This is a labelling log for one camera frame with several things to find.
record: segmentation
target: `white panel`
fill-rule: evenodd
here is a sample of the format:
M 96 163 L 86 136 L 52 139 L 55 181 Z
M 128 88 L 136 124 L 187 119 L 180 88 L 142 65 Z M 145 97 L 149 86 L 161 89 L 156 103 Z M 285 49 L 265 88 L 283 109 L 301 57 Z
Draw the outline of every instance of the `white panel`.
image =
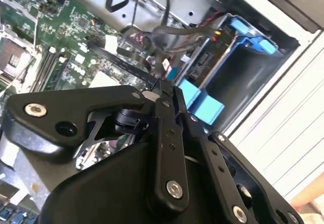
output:
M 324 35 L 230 140 L 287 199 L 324 170 Z
M 275 189 L 285 196 L 292 186 L 299 184 L 309 173 L 311 173 L 318 166 L 323 164 L 324 140 L 322 140 L 315 148 L 296 163 L 296 165 L 287 172 L 276 184 Z

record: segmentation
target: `blue plastic latch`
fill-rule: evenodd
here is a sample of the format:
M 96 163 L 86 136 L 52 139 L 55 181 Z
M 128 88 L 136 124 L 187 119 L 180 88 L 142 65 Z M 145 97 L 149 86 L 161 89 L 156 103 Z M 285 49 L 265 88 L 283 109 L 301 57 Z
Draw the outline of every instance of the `blue plastic latch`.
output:
M 264 51 L 266 51 L 268 54 L 274 54 L 276 51 L 276 48 L 273 44 L 271 44 L 268 40 L 263 39 L 261 42 L 259 42 L 259 45 L 262 47 Z
M 232 19 L 231 26 L 243 35 L 248 34 L 250 31 L 249 27 L 237 18 Z
M 173 78 L 176 76 L 177 72 L 178 72 L 177 68 L 172 68 L 170 73 L 167 75 L 167 80 L 169 80 L 169 81 L 173 80 Z
M 200 94 L 200 89 L 190 83 L 188 80 L 183 79 L 179 85 L 179 88 L 182 90 L 184 100 L 186 102 L 187 108 L 193 104 L 196 98 Z
M 209 96 L 206 91 L 203 91 L 197 98 L 195 104 L 190 108 L 190 111 L 205 123 L 212 125 L 224 105 L 213 97 Z

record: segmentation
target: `chip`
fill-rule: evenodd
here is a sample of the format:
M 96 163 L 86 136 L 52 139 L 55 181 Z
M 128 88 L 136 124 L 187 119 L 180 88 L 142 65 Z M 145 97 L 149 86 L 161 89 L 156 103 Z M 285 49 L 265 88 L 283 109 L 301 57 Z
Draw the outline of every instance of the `chip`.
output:
M 83 19 L 83 18 L 80 18 L 79 21 L 78 21 L 78 26 L 80 26 L 81 28 L 85 28 L 86 25 L 87 25 L 88 21 Z

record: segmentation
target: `bolt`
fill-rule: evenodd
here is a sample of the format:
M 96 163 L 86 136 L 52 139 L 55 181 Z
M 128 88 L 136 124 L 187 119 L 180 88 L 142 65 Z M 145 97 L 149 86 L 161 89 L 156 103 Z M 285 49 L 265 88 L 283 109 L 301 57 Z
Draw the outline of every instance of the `bolt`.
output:
M 288 215 L 289 215 L 290 219 L 293 220 L 293 222 L 294 222 L 295 224 L 299 224 L 299 221 L 298 221 L 298 219 L 294 216 L 294 214 L 288 212 Z
M 235 215 L 235 217 L 242 223 L 247 223 L 248 218 L 245 215 L 244 211 L 239 208 L 238 206 L 234 206 L 233 207 L 233 213 Z
M 141 98 L 141 96 L 137 92 L 133 92 L 132 96 L 136 97 L 137 99 Z
M 183 196 L 183 191 L 180 184 L 174 180 L 167 182 L 167 191 L 175 199 L 180 199 Z
M 166 106 L 166 107 L 170 107 L 170 104 L 167 101 L 164 101 L 163 105 Z
M 191 118 L 191 120 L 198 122 L 198 119 L 194 115 L 191 115 L 190 118 Z
M 47 110 L 46 110 L 46 107 L 44 107 L 40 104 L 31 103 L 25 107 L 25 112 L 30 116 L 33 116 L 36 118 L 41 118 L 46 115 Z
M 224 141 L 225 141 L 224 136 L 221 135 L 221 134 L 217 135 L 217 138 L 218 138 L 221 142 L 224 142 Z

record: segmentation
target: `capacitor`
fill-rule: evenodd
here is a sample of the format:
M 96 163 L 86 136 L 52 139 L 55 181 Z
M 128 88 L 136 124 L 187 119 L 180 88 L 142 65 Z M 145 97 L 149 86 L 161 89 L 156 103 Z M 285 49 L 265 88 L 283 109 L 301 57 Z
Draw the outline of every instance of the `capacitor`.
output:
M 91 24 L 92 24 L 93 26 L 95 26 L 95 25 L 102 25 L 103 22 L 102 22 L 101 20 L 97 19 L 97 18 L 93 18 L 93 19 L 91 20 Z

